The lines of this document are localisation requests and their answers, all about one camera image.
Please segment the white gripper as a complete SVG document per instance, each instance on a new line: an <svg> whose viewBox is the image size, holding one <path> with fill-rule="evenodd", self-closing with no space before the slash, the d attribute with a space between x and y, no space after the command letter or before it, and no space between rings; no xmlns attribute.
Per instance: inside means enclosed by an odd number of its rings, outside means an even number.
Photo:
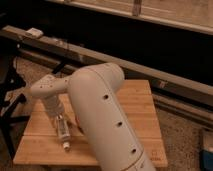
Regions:
<svg viewBox="0 0 213 171"><path fill-rule="evenodd" d="M49 117L55 117L64 112L64 106L59 99L58 95L44 98L42 103L45 107L45 111Z"/></svg>

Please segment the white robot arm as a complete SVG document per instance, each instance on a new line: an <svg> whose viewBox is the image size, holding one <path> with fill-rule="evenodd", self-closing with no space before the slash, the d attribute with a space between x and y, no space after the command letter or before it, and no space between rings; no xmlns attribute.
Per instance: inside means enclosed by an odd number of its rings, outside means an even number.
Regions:
<svg viewBox="0 0 213 171"><path fill-rule="evenodd" d="M31 93L50 116L64 111L59 95L68 95L102 171L156 171L116 97L124 79L119 65L103 63L64 78L46 75L31 86Z"/></svg>

